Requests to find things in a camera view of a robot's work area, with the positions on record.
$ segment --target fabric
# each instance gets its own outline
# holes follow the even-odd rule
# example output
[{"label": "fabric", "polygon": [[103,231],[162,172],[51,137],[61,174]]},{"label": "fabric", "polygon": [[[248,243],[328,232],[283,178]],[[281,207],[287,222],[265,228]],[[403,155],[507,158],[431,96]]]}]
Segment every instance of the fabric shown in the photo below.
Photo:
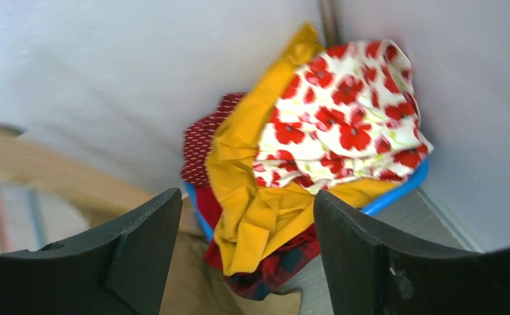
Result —
[{"label": "fabric", "polygon": [[194,186],[208,186],[205,168],[206,156],[216,128],[230,115],[245,93],[231,93],[223,96],[216,110],[195,122],[185,130],[183,157],[185,164],[181,178]]},{"label": "fabric", "polygon": [[[197,187],[196,196],[199,212],[213,228],[216,227],[222,207],[212,190],[210,187]],[[224,277],[224,280],[237,295],[262,301],[319,254],[320,246],[316,239],[314,224],[312,224],[264,258],[253,273],[235,274]],[[220,249],[215,242],[210,242],[204,259],[209,266],[222,270]]]},{"label": "fabric", "polygon": [[[252,165],[259,136],[275,101],[293,72],[320,51],[316,32],[306,24],[216,130],[207,157],[207,172],[210,187],[223,209],[214,241],[221,252],[225,276],[256,271],[261,260],[313,223],[313,195],[294,182],[283,188],[257,187]],[[396,186],[365,178],[339,185],[330,192],[361,208]]]},{"label": "fabric", "polygon": [[197,216],[201,230],[203,231],[206,239],[210,242],[214,237],[214,227],[210,226],[198,211],[199,207],[197,206],[197,188],[191,185],[189,182],[184,182],[184,186],[187,194],[189,195],[188,199],[191,200],[191,205],[195,210],[195,215]]},{"label": "fabric", "polygon": [[222,214],[222,206],[216,200],[212,188],[196,187],[197,206],[206,223],[214,230]]},{"label": "fabric", "polygon": [[259,186],[311,194],[364,177],[405,181],[433,150],[419,131],[412,64],[392,41],[318,54],[276,101],[259,141]]},{"label": "fabric", "polygon": [[222,274],[207,266],[206,241],[196,224],[188,200],[184,200],[159,314],[179,315],[297,315],[300,293],[271,294],[263,301],[250,301],[231,292]]}]

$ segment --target yellow fabric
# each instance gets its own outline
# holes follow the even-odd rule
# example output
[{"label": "yellow fabric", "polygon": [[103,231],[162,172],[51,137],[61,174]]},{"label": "yellow fabric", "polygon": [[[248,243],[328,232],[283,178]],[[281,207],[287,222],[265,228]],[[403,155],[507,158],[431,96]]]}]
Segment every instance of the yellow fabric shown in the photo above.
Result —
[{"label": "yellow fabric", "polygon": [[[259,262],[313,222],[314,196],[291,183],[283,188],[257,187],[251,165],[257,142],[276,99],[293,72],[322,51],[318,34],[304,25],[266,74],[216,130],[207,158],[210,185],[222,217],[214,231],[223,272],[254,272]],[[363,207],[396,184],[362,179],[330,192],[353,207]]]}]

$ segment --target floral fabric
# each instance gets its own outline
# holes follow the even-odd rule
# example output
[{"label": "floral fabric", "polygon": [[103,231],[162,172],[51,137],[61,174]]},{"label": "floral fabric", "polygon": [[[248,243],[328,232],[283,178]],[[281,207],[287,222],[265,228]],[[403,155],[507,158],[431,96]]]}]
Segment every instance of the floral fabric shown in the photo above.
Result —
[{"label": "floral fabric", "polygon": [[312,194],[361,178],[405,181],[433,150],[419,131],[412,65],[392,41],[354,41],[301,66],[259,140],[259,186]]}]

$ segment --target red poppy print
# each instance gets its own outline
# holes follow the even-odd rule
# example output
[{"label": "red poppy print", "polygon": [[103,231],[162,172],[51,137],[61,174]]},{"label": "red poppy print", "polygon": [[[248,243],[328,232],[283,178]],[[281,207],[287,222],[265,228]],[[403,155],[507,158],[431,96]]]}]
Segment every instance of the red poppy print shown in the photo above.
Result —
[{"label": "red poppy print", "polygon": [[305,104],[310,104],[310,103],[314,102],[314,99],[315,99],[314,90],[311,87],[309,87],[307,89],[307,93],[305,93],[305,97],[303,98],[303,101],[305,102]]},{"label": "red poppy print", "polygon": [[278,150],[276,151],[276,155],[269,154],[266,159],[293,159],[293,155],[291,152],[286,150]]},{"label": "red poppy print", "polygon": [[411,93],[404,93],[404,97],[406,100],[412,105],[413,111],[417,113],[417,101],[415,100],[415,97]]},{"label": "red poppy print", "polygon": [[349,119],[349,121],[351,122],[352,125],[363,122],[363,119],[365,118],[366,114],[367,113],[363,110],[363,108],[358,106],[351,111],[350,113],[351,118]]},{"label": "red poppy print", "polygon": [[293,181],[304,188],[308,188],[314,185],[314,182],[308,176],[296,177]]},{"label": "red poppy print", "polygon": [[285,169],[287,172],[295,172],[298,170],[297,164],[295,164],[295,162],[292,160],[284,161],[281,164],[279,164],[278,167],[281,169]]},{"label": "red poppy print", "polygon": [[349,44],[334,46],[326,51],[328,56],[336,59],[342,59],[343,55],[349,48]]},{"label": "red poppy print", "polygon": [[280,179],[280,175],[278,174],[278,172],[273,171],[272,172],[272,181],[270,183],[265,181],[265,179],[262,178],[262,177],[257,177],[255,180],[257,181],[257,186],[261,186],[261,187],[279,187],[280,184],[278,183],[278,179]]},{"label": "red poppy print", "polygon": [[374,83],[376,79],[377,70],[374,67],[369,67],[366,64],[362,66],[363,78],[368,85]]},{"label": "red poppy print", "polygon": [[294,97],[297,94],[297,88],[299,88],[299,84],[301,83],[301,78],[298,74],[295,74],[287,85],[286,90],[282,93],[282,98],[287,100],[289,98]]},{"label": "red poppy print", "polygon": [[342,168],[339,173],[336,173],[334,179],[344,179],[349,176],[353,176],[353,169]]},{"label": "red poppy print", "polygon": [[395,128],[399,128],[401,127],[402,124],[400,123],[399,120],[388,120],[386,122],[386,127],[390,128],[390,129],[395,129]]},{"label": "red poppy print", "polygon": [[371,103],[373,104],[374,108],[380,107],[380,103],[378,101],[378,92],[376,91],[376,89],[373,89],[371,91]]},{"label": "red poppy print", "polygon": [[260,187],[266,187],[266,181],[264,178],[262,177],[257,177],[256,178],[256,181],[257,181],[257,186],[260,186]]},{"label": "red poppy print", "polygon": [[253,169],[255,171],[257,171],[257,172],[264,172],[264,171],[266,171],[265,166],[262,165],[262,164],[253,165]]},{"label": "red poppy print", "polygon": [[305,74],[305,79],[317,87],[327,87],[334,78],[333,74],[327,70],[328,64],[322,57],[316,57],[310,64],[308,64],[308,72]]},{"label": "red poppy print", "polygon": [[392,172],[389,169],[385,169],[384,171],[382,171],[379,175],[379,179],[386,180],[389,182],[401,182],[403,180],[403,178],[401,178],[399,175],[397,175],[396,173]]},{"label": "red poppy print", "polygon": [[365,150],[371,143],[368,123],[346,124],[340,128],[340,145],[346,150]]},{"label": "red poppy print", "polygon": [[293,160],[293,155],[291,154],[290,151],[286,151],[286,150],[278,150],[276,151],[276,157],[278,159],[291,159]]},{"label": "red poppy print", "polygon": [[300,144],[305,138],[305,133],[299,130],[301,123],[275,123],[276,139],[281,144],[293,142]]},{"label": "red poppy print", "polygon": [[327,167],[332,174],[340,173],[344,168],[343,159],[334,152],[330,152],[328,156],[323,157],[320,160],[320,164]]},{"label": "red poppy print", "polygon": [[299,116],[299,120],[301,120],[304,123],[310,123],[310,114],[309,113],[301,114],[301,116]]},{"label": "red poppy print", "polygon": [[411,74],[411,69],[402,70],[402,77],[406,80],[406,82],[411,81]]},{"label": "red poppy print", "polygon": [[422,144],[411,150],[404,150],[394,154],[394,162],[403,164],[411,169],[415,169],[429,154],[429,148]]},{"label": "red poppy print", "polygon": [[344,113],[339,110],[329,110],[326,107],[320,107],[314,117],[318,120],[316,127],[321,131],[328,131],[332,125],[343,123],[345,120]]},{"label": "red poppy print", "polygon": [[367,58],[376,59],[378,56],[380,44],[381,44],[380,41],[373,41],[369,45],[367,45],[367,49],[365,50],[365,56],[367,56]]},{"label": "red poppy print", "polygon": [[390,70],[386,67],[386,65],[382,66],[382,72],[384,73],[384,87],[392,93],[399,93],[400,89],[398,88],[398,85],[396,85],[396,82],[392,78]]},{"label": "red poppy print", "polygon": [[377,150],[378,154],[390,152],[391,148],[392,148],[392,145],[390,144],[388,139],[386,139],[386,137],[381,135],[378,138],[376,138],[375,149]]},{"label": "red poppy print", "polygon": [[392,62],[398,56],[398,49],[394,45],[386,47],[386,60]]},{"label": "red poppy print", "polygon": [[387,106],[384,108],[386,116],[394,120],[401,120],[402,118],[415,115],[415,110],[409,102],[402,102],[397,106]]},{"label": "red poppy print", "polygon": [[340,103],[349,105],[357,99],[362,89],[363,82],[361,80],[348,76],[336,87],[336,91],[332,93],[332,100],[336,105]]},{"label": "red poppy print", "polygon": [[318,135],[316,135],[316,131],[311,131],[308,136],[313,139],[313,140],[316,140],[318,139]]},{"label": "red poppy print", "polygon": [[279,123],[280,122],[280,119],[278,118],[279,115],[280,115],[280,110],[275,108],[270,115],[269,122]]}]

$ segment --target wooden board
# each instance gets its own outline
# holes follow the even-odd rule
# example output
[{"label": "wooden board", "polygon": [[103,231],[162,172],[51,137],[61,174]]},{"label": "wooden board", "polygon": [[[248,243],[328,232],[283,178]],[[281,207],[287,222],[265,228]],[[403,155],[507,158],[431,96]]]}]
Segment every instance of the wooden board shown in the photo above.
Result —
[{"label": "wooden board", "polygon": [[81,212],[104,218],[126,213],[154,197],[82,162],[2,133],[0,179],[59,194]]}]

